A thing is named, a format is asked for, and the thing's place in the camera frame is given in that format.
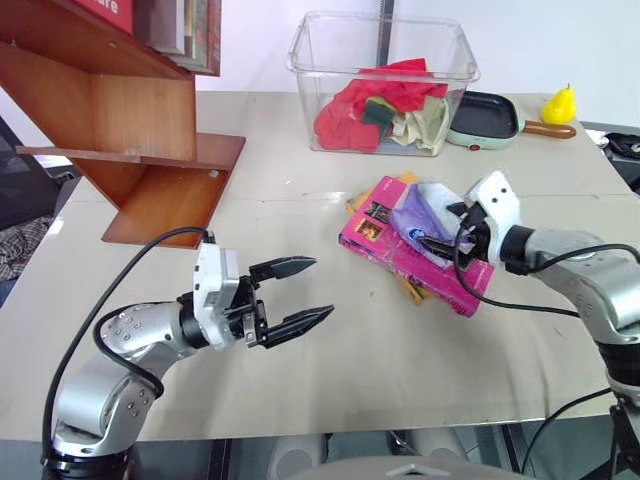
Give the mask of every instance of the green frying pan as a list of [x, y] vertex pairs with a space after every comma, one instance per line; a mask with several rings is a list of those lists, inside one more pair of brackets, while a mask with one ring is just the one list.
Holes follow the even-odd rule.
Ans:
[[498, 150], [510, 145], [520, 132], [555, 138], [572, 138], [576, 135], [571, 125], [518, 120], [516, 107], [508, 98], [492, 93], [465, 92], [451, 123], [447, 141], [469, 150]]

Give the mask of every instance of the white table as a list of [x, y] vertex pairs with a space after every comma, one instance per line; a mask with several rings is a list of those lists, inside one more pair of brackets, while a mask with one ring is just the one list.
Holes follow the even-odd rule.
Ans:
[[[512, 97], [534, 118], [540, 96]], [[541, 418], [606, 385], [578, 319], [482, 306], [471, 319], [438, 300], [415, 307], [394, 278], [337, 244], [344, 201], [404, 171], [462, 192], [502, 168], [528, 226], [589, 230], [639, 246], [640, 203], [579, 129], [567, 141], [521, 135], [507, 150], [447, 145], [436, 158], [311, 152], [287, 94], [199, 94], [200, 131], [247, 135], [211, 222], [240, 268], [304, 254], [317, 265], [263, 284], [269, 320], [312, 306], [335, 312], [269, 351], [202, 350], [165, 376], [141, 439], [202, 439], [400, 429]], [[115, 209], [83, 180], [0, 310], [0, 438], [37, 440], [49, 379], [102, 290], [139, 247], [99, 240]], [[155, 249], [107, 308], [191, 289], [195, 252]], [[488, 295], [568, 306], [540, 282], [497, 272]], [[81, 344], [69, 373], [95, 352]], [[602, 414], [611, 398], [575, 415]]]

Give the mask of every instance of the wooden bookshelf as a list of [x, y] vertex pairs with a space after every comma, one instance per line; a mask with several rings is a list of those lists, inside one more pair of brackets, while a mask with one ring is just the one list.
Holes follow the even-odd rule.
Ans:
[[196, 132], [191, 72], [70, 0], [0, 0], [0, 58], [0, 85], [50, 152], [118, 208], [103, 240], [208, 225], [245, 138]]

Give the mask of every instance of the patterned fabric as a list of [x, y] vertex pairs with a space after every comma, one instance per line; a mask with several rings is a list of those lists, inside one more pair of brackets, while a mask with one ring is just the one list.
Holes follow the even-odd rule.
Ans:
[[50, 225], [51, 217], [40, 217], [0, 232], [0, 282], [22, 273]]

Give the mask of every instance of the black chair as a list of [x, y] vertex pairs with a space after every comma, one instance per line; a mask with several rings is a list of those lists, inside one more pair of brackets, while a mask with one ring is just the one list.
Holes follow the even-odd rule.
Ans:
[[31, 155], [18, 155], [18, 137], [0, 118], [0, 230], [53, 215], [60, 185]]

